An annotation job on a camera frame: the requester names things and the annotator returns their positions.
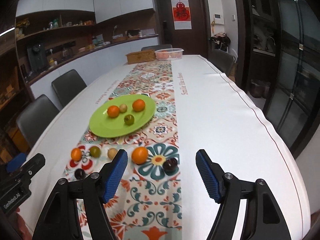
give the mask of light strip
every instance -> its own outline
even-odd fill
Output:
[[[11,29],[6,30],[5,32],[1,33],[1,34],[0,34],[0,36],[2,36],[2,35],[4,35],[4,34],[8,33],[9,31],[13,31],[13,30],[14,30],[14,27],[12,27]]]

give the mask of dining table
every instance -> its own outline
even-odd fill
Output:
[[[153,118],[124,136],[101,138],[89,128],[92,114],[106,101],[144,94],[156,103]],[[97,146],[101,156],[90,156]],[[131,161],[143,146],[148,159]],[[205,240],[219,204],[211,199],[196,166],[204,149],[211,160],[238,179],[264,179],[286,220],[291,239],[310,229],[310,207],[300,171],[289,149],[262,111],[224,73],[199,55],[181,59],[121,65],[91,83],[60,113],[38,139],[27,160],[41,153],[45,166],[32,178],[32,195],[20,215],[33,232],[42,208],[59,178],[76,180],[74,171],[99,171],[109,148],[124,149],[128,165],[115,196],[104,204],[110,225],[120,240]],[[70,158],[73,148],[82,159]],[[166,159],[178,168],[163,172]],[[91,239],[82,200],[77,200],[84,239]],[[233,234],[241,237],[246,200],[240,202]]]

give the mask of orange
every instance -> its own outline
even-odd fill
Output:
[[[131,154],[131,159],[135,164],[143,164],[148,159],[148,150],[145,147],[137,147]]]
[[[146,107],[146,103],[142,99],[137,99],[132,104],[132,108],[136,112],[142,111],[145,107]]]
[[[111,118],[115,118],[119,115],[120,109],[118,106],[109,106],[107,113]]]
[[[82,158],[82,151],[79,148],[74,148],[71,151],[71,159],[78,162]]]

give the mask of silver bolt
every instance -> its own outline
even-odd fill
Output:
[[[61,178],[61,179],[58,180],[58,183],[59,183],[60,185],[62,185],[62,184],[64,184],[66,181],[67,181],[67,180],[66,180],[65,178]]]
[[[91,177],[92,179],[96,179],[97,177],[99,177],[99,173],[98,173],[98,172],[91,173],[91,174],[90,174],[90,177]]]
[[[230,172],[227,172],[226,174],[224,174],[224,176],[225,176],[227,179],[232,179],[232,178],[233,178],[233,175],[232,175]]]
[[[264,179],[258,179],[258,183],[260,184],[260,185],[265,185],[265,181],[264,181]]]

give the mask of pile of clothes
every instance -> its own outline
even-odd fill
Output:
[[[228,46],[231,43],[231,40],[226,33],[217,33],[210,38],[210,41],[211,49],[221,49],[225,52],[227,52]]]

